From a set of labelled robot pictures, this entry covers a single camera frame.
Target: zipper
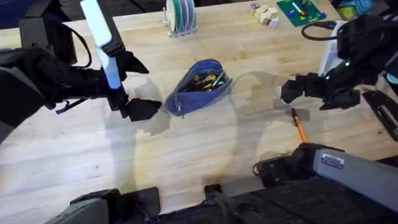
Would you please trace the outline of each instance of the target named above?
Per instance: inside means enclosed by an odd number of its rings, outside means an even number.
[[[182,103],[181,103],[181,100],[178,98],[178,95],[177,95],[177,94],[174,95],[174,104],[175,104],[175,107],[177,108],[178,113],[181,114],[181,111],[182,111]]]

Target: cable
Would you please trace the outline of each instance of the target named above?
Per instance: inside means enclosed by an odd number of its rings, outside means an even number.
[[[133,3],[133,5],[137,6],[137,8],[139,8],[143,13],[146,13],[147,11],[140,6],[140,4],[138,4],[135,0],[129,0],[131,3]]]
[[[340,39],[340,38],[352,37],[352,36],[355,36],[355,35],[363,35],[363,34],[367,34],[369,32],[375,31],[375,30],[385,29],[385,28],[388,28],[388,27],[397,27],[398,26],[398,22],[394,22],[394,23],[384,24],[384,25],[381,25],[381,26],[378,26],[378,27],[373,27],[372,29],[362,30],[362,31],[355,32],[355,33],[352,33],[352,34],[340,34],[342,28],[344,27],[344,25],[343,25],[337,30],[337,35],[333,36],[333,37],[312,37],[312,36],[310,36],[310,35],[305,33],[305,30],[308,29],[311,26],[317,26],[317,27],[325,28],[322,23],[326,23],[326,22],[314,22],[314,23],[311,23],[311,24],[307,24],[301,30],[301,34],[308,40],[326,41],[326,40],[336,40],[336,39]]]
[[[398,16],[398,12],[392,13],[389,17],[387,17],[386,21],[390,22]]]
[[[88,48],[86,40],[78,32],[76,32],[74,29],[66,26],[65,24],[62,24],[62,25],[64,25],[68,29],[70,29],[70,31],[72,31],[77,36],[77,38],[79,38],[80,42],[83,44],[83,46],[85,47],[85,49],[87,51],[87,54],[88,54],[88,62],[87,62],[86,65],[84,65],[84,66],[74,66],[74,67],[75,68],[88,68],[91,65],[91,63],[93,62],[93,58],[91,56],[91,52],[90,52],[90,49]]]
[[[260,176],[260,174],[259,174],[258,172],[256,172],[256,170],[257,170],[257,171],[259,170],[259,168],[257,167],[257,166],[259,165],[259,163],[260,163],[260,162],[257,162],[257,163],[253,166],[253,174],[254,174],[256,177],[259,177],[259,176]]]

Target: wooden table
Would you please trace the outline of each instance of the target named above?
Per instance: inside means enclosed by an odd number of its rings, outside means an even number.
[[[328,1],[315,4],[329,19],[339,19]],[[124,86],[132,96],[164,101],[206,58],[219,60],[234,79],[231,94],[184,119],[162,110],[136,123],[111,113],[106,100],[62,115],[41,109],[0,147],[0,223],[43,223],[73,198],[102,189],[158,186],[162,212],[170,212],[201,202],[206,184],[240,180],[245,190],[259,187],[251,182],[253,164],[300,143],[278,86],[296,73],[317,72],[326,43],[304,39],[283,15],[275,29],[262,26],[248,15],[249,5],[198,8],[198,32],[180,39],[166,35],[163,12],[115,17],[127,49],[151,71],[129,74]],[[85,21],[68,25],[94,45]],[[18,30],[0,31],[0,43],[18,47]],[[76,47],[84,64],[85,50]],[[100,67],[97,58],[93,67]],[[321,104],[314,98],[292,104],[309,141],[368,159],[396,154],[397,144],[365,103],[319,111]]]

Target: pencil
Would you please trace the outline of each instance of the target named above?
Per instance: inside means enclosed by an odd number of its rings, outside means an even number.
[[[303,127],[301,126],[301,122],[299,120],[299,117],[297,116],[297,112],[294,108],[292,108],[292,117],[294,120],[294,123],[296,124],[296,127],[298,129],[298,133],[300,134],[301,141],[302,142],[308,142],[307,137],[305,136]]]

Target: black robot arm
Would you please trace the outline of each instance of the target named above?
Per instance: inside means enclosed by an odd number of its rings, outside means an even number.
[[[297,97],[321,98],[320,110],[347,109],[360,103],[358,85],[375,85],[379,74],[398,75],[398,22],[382,17],[362,15],[342,25],[335,37],[311,37],[305,30],[311,26],[330,28],[331,21],[316,22],[303,27],[304,37],[315,40],[337,39],[339,58],[343,61],[325,76],[316,73],[297,75],[287,81],[281,98],[291,103]]]

